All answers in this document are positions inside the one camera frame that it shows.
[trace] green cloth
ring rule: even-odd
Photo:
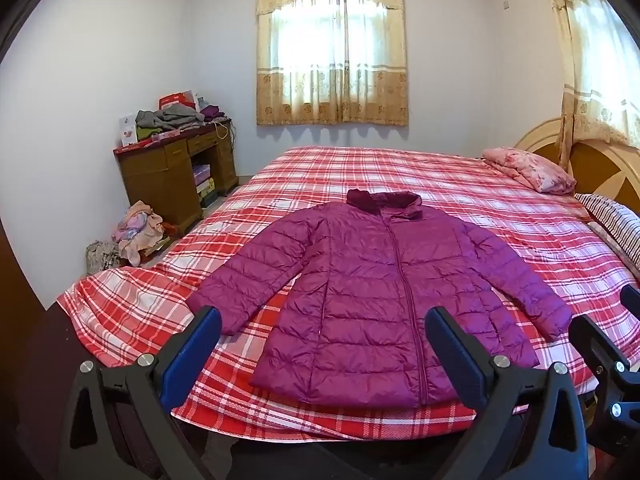
[[[145,140],[151,137],[153,134],[161,134],[162,128],[140,128],[136,127],[136,137],[138,138],[138,142],[140,140]]]

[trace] folded pink blanket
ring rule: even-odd
[[[574,192],[575,179],[557,164],[535,153],[494,148],[484,150],[482,158],[492,168],[539,193],[567,195]]]

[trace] metal screw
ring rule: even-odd
[[[569,368],[567,368],[564,363],[559,362],[554,364],[554,370],[556,371],[556,374],[560,375],[566,375],[569,372]]]
[[[80,365],[80,371],[83,374],[87,374],[93,369],[94,369],[94,362],[93,361],[85,361],[84,363],[82,363]]]
[[[498,368],[509,368],[509,366],[511,366],[511,361],[509,361],[509,358],[506,355],[497,355],[494,357],[494,364]]]
[[[153,363],[153,361],[154,361],[153,354],[142,354],[138,358],[138,364],[140,366],[149,366],[149,365],[151,365],[151,363]]]

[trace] red and white plaid blanket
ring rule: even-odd
[[[491,229],[507,241],[578,314],[589,314],[632,361],[640,323],[619,301],[636,285],[615,254],[585,225],[571,197],[542,195],[480,160],[359,148],[297,148],[241,187],[151,269],[107,270],[77,282],[58,302],[78,337],[107,366],[157,352],[192,319],[185,304],[198,284],[261,229],[300,208],[344,200],[348,190],[410,190],[426,205]],[[459,403],[416,410],[350,410],[292,402],[248,385],[287,288],[242,332],[223,338],[177,418],[241,438],[280,442],[412,439],[464,430],[473,412]],[[540,362],[565,362],[579,393],[594,379],[567,336],[546,342],[506,298]]]

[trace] curtain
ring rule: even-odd
[[[258,0],[257,123],[408,123],[402,0]]]
[[[640,148],[640,50],[607,0],[553,0],[564,60],[560,163],[604,140]]]

